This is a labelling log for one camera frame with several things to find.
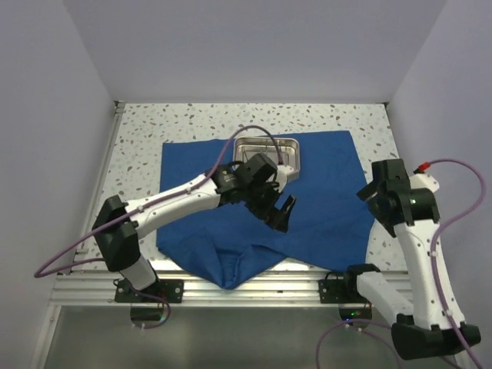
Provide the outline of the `stainless steel instrument tray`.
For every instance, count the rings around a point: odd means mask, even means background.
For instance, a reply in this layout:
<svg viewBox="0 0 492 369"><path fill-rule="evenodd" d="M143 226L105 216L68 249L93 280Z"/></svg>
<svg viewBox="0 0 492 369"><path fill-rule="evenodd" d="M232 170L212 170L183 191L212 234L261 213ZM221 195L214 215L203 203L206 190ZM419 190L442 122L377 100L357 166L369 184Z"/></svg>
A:
<svg viewBox="0 0 492 369"><path fill-rule="evenodd" d="M301 170L301 150L300 144L293 138L276 138L278 148L281 152L282 161L285 165ZM234 140L233 160L242 161L238 157L238 149L247 145L254 146L274 146L273 141L268 137L244 136Z"/></svg>

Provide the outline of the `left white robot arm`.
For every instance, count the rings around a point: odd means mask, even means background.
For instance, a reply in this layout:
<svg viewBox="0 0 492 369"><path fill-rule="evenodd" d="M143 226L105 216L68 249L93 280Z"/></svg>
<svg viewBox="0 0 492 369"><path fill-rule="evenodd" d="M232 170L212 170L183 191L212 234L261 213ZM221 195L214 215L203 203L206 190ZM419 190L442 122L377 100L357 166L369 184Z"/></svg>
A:
<svg viewBox="0 0 492 369"><path fill-rule="evenodd" d="M265 154L216 163L185 184L150 197L127 202L117 195L107 198L92 234L107 269L118 272L140 300L153 301L160 284L155 269L141 254L140 239L194 213L237 203L244 203L269 228L287 232L296 199L288 196L281 208L276 202L297 178L297 170L276 164Z"/></svg>

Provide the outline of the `blue surgical drape cloth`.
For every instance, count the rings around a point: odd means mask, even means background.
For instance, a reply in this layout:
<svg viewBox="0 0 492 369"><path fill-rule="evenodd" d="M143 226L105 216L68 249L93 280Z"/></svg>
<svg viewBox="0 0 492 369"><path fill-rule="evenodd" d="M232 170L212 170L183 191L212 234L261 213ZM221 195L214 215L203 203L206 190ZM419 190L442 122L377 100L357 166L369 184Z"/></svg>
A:
<svg viewBox="0 0 492 369"><path fill-rule="evenodd" d="M270 229L242 204L226 204L159 228L158 250L224 289L285 258L335 271L364 263L374 219L357 197L366 179L351 134L313 132L295 139L301 170L285 189L296 199L287 232Z"/></svg>

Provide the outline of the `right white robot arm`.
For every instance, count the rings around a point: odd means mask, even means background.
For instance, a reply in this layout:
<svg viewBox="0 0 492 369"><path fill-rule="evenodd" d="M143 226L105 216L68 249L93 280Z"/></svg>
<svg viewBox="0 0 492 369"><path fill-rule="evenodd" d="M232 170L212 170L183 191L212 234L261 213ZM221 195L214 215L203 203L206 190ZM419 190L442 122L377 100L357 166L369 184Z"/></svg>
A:
<svg viewBox="0 0 492 369"><path fill-rule="evenodd" d="M451 287L440 235L445 225L434 196L439 188L424 162L409 175L400 159L372 164L372 180L357 196L376 221L398 240L409 274L411 301L391 287L373 264L357 264L344 273L342 291L349 301L363 298L390 326L394 348L410 361L469 351L481 341L467 323Z"/></svg>

